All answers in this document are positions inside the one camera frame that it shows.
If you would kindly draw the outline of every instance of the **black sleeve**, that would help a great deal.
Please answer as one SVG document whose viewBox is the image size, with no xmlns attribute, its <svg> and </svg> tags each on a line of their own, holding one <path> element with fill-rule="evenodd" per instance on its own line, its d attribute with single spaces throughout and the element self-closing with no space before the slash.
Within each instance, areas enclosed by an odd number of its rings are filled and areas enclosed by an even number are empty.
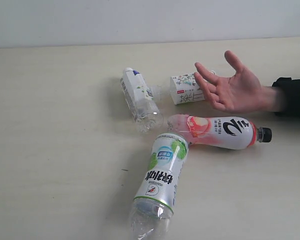
<svg viewBox="0 0 300 240">
<path fill-rule="evenodd" d="M 300 79 L 292 80 L 291 77 L 280 77 L 272 84 L 280 88 L 285 96 L 285 108 L 276 112 L 277 116 L 300 118 Z"/>
</svg>

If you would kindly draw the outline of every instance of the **human hand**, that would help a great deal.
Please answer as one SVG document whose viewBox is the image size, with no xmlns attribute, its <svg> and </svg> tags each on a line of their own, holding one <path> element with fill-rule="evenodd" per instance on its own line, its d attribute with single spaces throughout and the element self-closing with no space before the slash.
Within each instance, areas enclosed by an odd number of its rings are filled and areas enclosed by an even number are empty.
<svg viewBox="0 0 300 240">
<path fill-rule="evenodd" d="M 276 88 L 261 86 L 256 75 L 233 52 L 226 51 L 224 57 L 235 70 L 231 77 L 214 75 L 199 62 L 195 63 L 198 71 L 194 74 L 195 81 L 214 109 L 229 113 L 280 110 L 282 104 L 278 105 Z"/>
</svg>

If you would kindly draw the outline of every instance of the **black bottle cap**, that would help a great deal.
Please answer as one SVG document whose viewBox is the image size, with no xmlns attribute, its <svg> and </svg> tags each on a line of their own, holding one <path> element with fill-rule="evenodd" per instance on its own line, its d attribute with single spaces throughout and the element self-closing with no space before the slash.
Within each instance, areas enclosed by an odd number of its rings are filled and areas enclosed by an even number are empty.
<svg viewBox="0 0 300 240">
<path fill-rule="evenodd" d="M 262 127 L 262 133 L 263 133 L 262 143 L 270 143 L 272 139 L 271 129 L 267 127 Z"/>
</svg>

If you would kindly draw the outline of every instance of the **table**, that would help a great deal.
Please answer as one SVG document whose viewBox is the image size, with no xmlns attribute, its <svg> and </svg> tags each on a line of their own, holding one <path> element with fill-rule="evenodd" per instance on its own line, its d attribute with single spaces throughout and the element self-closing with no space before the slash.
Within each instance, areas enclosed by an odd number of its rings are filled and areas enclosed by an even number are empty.
<svg viewBox="0 0 300 240">
<path fill-rule="evenodd" d="M 132 199 L 167 124 L 136 132 L 122 70 L 167 91 L 196 61 L 233 74 L 228 49 L 264 85 L 300 78 L 300 37 L 0 49 L 0 240 L 128 239 Z M 165 119 L 228 116 L 165 97 Z M 272 128 L 272 142 L 192 147 L 168 240 L 300 240 L 300 120 L 241 116 Z"/>
</svg>

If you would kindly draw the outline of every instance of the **blue logo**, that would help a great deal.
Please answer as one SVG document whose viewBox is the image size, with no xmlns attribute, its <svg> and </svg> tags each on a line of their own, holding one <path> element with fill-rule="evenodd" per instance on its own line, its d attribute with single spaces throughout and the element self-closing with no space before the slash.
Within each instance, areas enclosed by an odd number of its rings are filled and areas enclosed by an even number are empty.
<svg viewBox="0 0 300 240">
<path fill-rule="evenodd" d="M 164 165 L 168 164 L 172 160 L 173 156 L 174 156 L 174 154 L 170 147 L 167 147 L 167 146 L 160 147 L 159 152 L 156 155 L 156 159 L 158 160 L 157 165 L 164 166 Z"/>
</svg>

